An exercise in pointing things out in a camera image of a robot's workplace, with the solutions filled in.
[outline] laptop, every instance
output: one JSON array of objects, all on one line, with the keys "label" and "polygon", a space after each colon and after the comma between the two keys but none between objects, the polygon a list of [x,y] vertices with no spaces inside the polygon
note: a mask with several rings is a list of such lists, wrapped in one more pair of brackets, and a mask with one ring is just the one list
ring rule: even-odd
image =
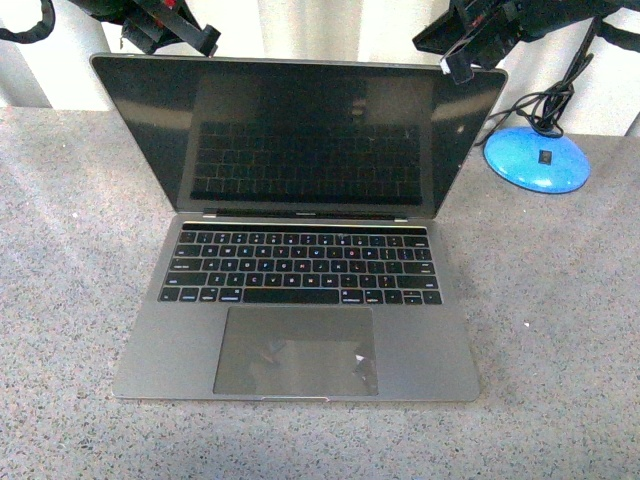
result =
[{"label": "laptop", "polygon": [[428,66],[91,64],[176,212],[116,397],[479,395],[435,218],[504,72],[456,86]]}]

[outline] laptop screen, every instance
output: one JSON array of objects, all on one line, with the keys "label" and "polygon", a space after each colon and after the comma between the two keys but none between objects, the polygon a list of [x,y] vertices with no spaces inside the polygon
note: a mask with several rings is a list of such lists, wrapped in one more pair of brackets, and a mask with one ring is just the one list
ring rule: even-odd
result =
[{"label": "laptop screen", "polygon": [[92,64],[179,211],[434,217],[505,81],[195,57]]}]

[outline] white curtain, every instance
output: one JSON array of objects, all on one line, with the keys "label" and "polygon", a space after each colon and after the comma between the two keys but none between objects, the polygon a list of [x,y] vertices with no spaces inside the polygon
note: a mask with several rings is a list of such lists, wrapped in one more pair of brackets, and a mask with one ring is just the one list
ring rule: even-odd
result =
[{"label": "white curtain", "polygon": [[[448,0],[187,0],[200,24],[222,32],[217,56],[436,64],[411,39],[448,8]],[[92,20],[66,0],[54,0],[53,34],[34,45],[0,42],[0,106],[105,110],[113,108],[88,58],[96,52],[137,52],[120,27]],[[0,24],[13,31],[40,19],[39,0],[0,0]],[[640,13],[609,18],[640,32]],[[588,28],[572,25],[527,44],[502,62],[510,79],[497,109],[561,79]],[[597,38],[595,59],[576,81],[561,124],[567,132],[640,136],[640,54]],[[158,54],[197,55],[187,45]],[[512,123],[522,120],[514,119]]]}]

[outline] spacebar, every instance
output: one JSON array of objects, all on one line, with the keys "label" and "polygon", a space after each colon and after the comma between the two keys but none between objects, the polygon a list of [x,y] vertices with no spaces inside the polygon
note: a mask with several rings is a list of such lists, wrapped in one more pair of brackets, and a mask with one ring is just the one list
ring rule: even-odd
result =
[{"label": "spacebar", "polygon": [[320,288],[246,288],[245,303],[340,303],[339,290]]}]

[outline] black keyboard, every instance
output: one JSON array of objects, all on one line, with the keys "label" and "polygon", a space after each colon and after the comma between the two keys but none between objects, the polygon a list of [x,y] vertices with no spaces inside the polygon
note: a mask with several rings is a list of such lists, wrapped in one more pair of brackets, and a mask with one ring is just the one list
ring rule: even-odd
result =
[{"label": "black keyboard", "polygon": [[440,304],[426,230],[185,223],[163,302]]}]

